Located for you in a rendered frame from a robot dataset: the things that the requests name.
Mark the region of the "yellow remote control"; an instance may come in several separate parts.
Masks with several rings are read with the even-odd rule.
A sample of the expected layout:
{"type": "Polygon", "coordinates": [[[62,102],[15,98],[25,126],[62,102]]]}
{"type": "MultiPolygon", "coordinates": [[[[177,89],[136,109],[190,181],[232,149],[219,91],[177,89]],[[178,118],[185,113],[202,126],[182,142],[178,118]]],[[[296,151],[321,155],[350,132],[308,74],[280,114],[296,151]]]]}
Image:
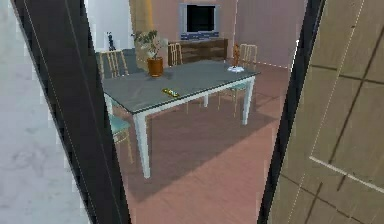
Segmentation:
{"type": "Polygon", "coordinates": [[[165,94],[167,94],[167,95],[169,95],[169,96],[171,96],[171,97],[174,97],[174,98],[180,96],[179,93],[177,93],[176,91],[174,91],[174,90],[172,90],[172,89],[169,89],[169,88],[164,88],[164,89],[162,89],[162,92],[165,93],[165,94]]]}

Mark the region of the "grey top white leg table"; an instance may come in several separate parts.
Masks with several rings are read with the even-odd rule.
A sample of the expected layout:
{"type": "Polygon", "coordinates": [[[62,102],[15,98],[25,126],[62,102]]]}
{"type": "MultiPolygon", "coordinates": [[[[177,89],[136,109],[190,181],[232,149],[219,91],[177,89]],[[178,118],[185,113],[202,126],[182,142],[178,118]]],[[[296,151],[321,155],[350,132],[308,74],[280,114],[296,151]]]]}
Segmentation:
{"type": "Polygon", "coordinates": [[[242,123],[248,123],[256,71],[228,71],[229,64],[202,60],[166,68],[162,76],[152,78],[145,72],[102,81],[103,92],[132,115],[143,176],[151,177],[146,117],[213,93],[246,84],[242,123]],[[162,92],[169,88],[180,94],[171,97],[162,92]]]}

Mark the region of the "wooden chair with teal seat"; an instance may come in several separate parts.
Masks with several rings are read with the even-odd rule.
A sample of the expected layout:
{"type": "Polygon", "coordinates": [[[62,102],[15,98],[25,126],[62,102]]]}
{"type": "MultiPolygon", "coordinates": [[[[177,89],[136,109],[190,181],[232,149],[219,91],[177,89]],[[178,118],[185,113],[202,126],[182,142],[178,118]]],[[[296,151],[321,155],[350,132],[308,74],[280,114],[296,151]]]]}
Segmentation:
{"type": "Polygon", "coordinates": [[[134,158],[132,154],[132,147],[129,134],[130,124],[127,121],[121,119],[120,117],[115,116],[113,113],[113,107],[108,108],[108,116],[114,144],[119,145],[122,142],[126,142],[128,149],[128,158],[130,163],[133,163],[134,158]]]}
{"type": "Polygon", "coordinates": [[[169,43],[168,44],[168,65],[170,67],[176,66],[183,63],[182,59],[182,48],[180,43],[169,43]]]}
{"type": "MultiPolygon", "coordinates": [[[[257,60],[257,46],[254,44],[242,43],[238,44],[240,47],[240,60],[239,65],[243,68],[250,68],[251,66],[256,67],[257,60]]],[[[233,116],[236,116],[237,113],[237,104],[241,92],[245,92],[247,88],[246,84],[239,84],[228,89],[220,91],[218,96],[218,106],[217,109],[221,109],[222,99],[224,97],[230,97],[234,102],[234,112],[233,116]]]]}
{"type": "Polygon", "coordinates": [[[112,78],[128,75],[128,67],[122,50],[103,51],[99,53],[99,74],[102,79],[105,78],[104,57],[107,58],[112,78]],[[122,62],[123,73],[120,72],[119,62],[122,62]]]}

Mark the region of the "dark wooden sideboard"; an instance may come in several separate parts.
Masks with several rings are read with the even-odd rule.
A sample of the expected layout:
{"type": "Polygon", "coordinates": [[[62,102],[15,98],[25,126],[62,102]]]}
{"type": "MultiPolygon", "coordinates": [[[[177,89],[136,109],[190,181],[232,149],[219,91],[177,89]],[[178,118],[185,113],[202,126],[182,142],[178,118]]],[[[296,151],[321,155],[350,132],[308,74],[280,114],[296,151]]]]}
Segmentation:
{"type": "Polygon", "coordinates": [[[201,60],[225,61],[227,59],[228,40],[226,38],[181,40],[170,43],[181,44],[182,64],[201,60]]]}

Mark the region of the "potted plant in orange pot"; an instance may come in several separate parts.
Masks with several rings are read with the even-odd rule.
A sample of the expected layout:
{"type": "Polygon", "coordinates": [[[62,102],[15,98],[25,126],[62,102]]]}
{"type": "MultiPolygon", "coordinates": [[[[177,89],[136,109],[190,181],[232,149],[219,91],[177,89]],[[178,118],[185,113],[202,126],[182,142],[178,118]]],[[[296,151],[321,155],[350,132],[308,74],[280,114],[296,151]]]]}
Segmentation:
{"type": "Polygon", "coordinates": [[[134,34],[134,43],[142,54],[148,74],[153,78],[160,77],[164,69],[160,51],[168,47],[168,40],[160,37],[157,30],[137,31],[134,34]]]}

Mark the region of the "brown statue on white base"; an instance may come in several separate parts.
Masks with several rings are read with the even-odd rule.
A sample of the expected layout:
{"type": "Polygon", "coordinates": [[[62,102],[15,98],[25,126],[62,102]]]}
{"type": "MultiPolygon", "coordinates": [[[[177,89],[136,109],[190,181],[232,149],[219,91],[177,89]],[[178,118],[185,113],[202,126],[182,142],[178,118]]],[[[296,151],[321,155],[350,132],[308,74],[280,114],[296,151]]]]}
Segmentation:
{"type": "Polygon", "coordinates": [[[240,60],[240,47],[238,44],[235,44],[233,47],[233,61],[232,65],[228,68],[228,71],[239,73],[243,72],[244,68],[239,65],[240,60]]]}

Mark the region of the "grey framed television set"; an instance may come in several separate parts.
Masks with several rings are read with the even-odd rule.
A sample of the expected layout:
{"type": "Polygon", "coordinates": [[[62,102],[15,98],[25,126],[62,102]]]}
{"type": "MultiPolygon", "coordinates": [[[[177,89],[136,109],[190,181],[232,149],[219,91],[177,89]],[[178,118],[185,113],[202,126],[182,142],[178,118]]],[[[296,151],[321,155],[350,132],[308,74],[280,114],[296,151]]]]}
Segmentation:
{"type": "Polygon", "coordinates": [[[181,40],[205,40],[219,36],[219,6],[213,4],[179,4],[181,40]]]}

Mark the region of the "yellow curtain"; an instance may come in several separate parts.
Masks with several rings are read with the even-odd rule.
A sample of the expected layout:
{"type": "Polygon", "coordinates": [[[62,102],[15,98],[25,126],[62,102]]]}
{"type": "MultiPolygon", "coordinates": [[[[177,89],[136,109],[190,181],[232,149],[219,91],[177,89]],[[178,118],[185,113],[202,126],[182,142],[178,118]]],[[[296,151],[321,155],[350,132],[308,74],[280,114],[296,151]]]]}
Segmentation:
{"type": "MultiPolygon", "coordinates": [[[[152,0],[129,0],[131,22],[134,33],[153,29],[152,0]]],[[[147,54],[138,42],[135,44],[136,62],[139,68],[147,71],[147,54]]]]}

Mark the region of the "brown panelled room door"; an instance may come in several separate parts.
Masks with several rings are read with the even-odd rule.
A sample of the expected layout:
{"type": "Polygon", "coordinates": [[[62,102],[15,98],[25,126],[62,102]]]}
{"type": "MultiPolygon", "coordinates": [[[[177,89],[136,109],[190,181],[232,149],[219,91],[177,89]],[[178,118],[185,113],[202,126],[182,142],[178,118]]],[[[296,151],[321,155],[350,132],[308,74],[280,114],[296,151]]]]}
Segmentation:
{"type": "Polygon", "coordinates": [[[325,0],[267,224],[384,224],[384,0],[325,0]]]}

